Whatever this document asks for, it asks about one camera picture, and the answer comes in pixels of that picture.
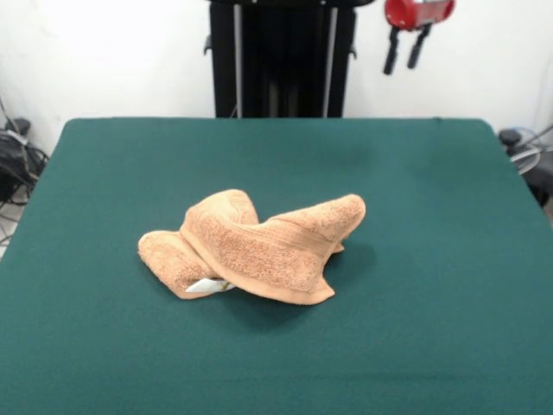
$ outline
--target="black machine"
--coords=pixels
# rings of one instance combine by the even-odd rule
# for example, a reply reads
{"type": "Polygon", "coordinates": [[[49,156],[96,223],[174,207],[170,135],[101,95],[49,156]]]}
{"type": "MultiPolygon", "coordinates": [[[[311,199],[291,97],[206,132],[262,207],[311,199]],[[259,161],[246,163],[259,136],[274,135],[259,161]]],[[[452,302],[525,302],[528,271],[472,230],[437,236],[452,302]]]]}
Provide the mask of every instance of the black machine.
{"type": "Polygon", "coordinates": [[[373,1],[212,0],[217,117],[341,117],[354,10],[373,1]]]}

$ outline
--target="black metal frame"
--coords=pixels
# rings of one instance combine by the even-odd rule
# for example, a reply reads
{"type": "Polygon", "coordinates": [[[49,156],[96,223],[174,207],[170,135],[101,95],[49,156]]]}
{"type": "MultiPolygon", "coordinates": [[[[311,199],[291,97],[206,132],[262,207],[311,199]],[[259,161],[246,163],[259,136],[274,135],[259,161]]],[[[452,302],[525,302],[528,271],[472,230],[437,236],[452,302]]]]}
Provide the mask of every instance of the black metal frame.
{"type": "MultiPolygon", "coordinates": [[[[371,2],[327,1],[327,5],[371,2]]],[[[321,7],[321,0],[293,2],[296,6],[317,3],[317,7],[260,7],[267,3],[280,6],[286,3],[282,0],[258,0],[256,5],[251,5],[252,0],[244,2],[249,5],[240,7],[242,42],[237,74],[237,3],[242,2],[217,1],[210,9],[217,117],[341,117],[356,23],[353,8],[321,7]],[[333,48],[329,45],[332,35],[333,48]],[[328,65],[329,52],[332,66],[328,65]],[[237,76],[242,80],[238,83],[240,110],[237,76]]]]}

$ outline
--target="white wall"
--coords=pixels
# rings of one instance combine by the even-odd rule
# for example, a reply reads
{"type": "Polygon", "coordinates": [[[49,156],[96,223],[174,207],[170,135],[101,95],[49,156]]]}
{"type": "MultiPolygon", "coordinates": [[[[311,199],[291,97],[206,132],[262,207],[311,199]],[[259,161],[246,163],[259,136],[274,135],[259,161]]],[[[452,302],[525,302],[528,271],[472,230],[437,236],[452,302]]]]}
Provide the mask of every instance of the white wall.
{"type": "MultiPolygon", "coordinates": [[[[401,36],[390,78],[383,4],[359,9],[347,116],[553,121],[553,2],[459,0],[415,72],[405,67],[415,37],[401,36]]],[[[211,117],[207,9],[205,0],[0,0],[0,93],[47,150],[70,118],[211,117]]]]}

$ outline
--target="white label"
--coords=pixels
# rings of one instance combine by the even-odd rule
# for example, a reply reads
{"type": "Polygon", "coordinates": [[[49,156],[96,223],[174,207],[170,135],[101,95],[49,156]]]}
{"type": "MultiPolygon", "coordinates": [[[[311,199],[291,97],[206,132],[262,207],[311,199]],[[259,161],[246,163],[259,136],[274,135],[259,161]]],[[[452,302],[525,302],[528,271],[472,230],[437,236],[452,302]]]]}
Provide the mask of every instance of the white label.
{"type": "Polygon", "coordinates": [[[187,292],[222,292],[232,290],[236,285],[226,282],[224,279],[203,278],[188,287],[187,292]]]}

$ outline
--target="red device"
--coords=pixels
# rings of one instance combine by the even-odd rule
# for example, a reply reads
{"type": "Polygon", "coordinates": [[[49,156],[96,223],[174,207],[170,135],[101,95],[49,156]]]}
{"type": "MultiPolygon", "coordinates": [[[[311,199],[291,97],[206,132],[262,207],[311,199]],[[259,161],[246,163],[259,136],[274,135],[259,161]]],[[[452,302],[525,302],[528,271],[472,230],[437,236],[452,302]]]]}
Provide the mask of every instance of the red device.
{"type": "Polygon", "coordinates": [[[454,7],[455,0],[388,0],[385,14],[392,26],[415,30],[426,24],[443,22],[451,16],[454,7]]]}
{"type": "Polygon", "coordinates": [[[409,69],[414,69],[432,25],[449,18],[454,8],[455,0],[386,0],[385,14],[391,25],[391,33],[384,73],[391,75],[396,65],[397,36],[401,30],[421,30],[407,64],[409,69]]]}

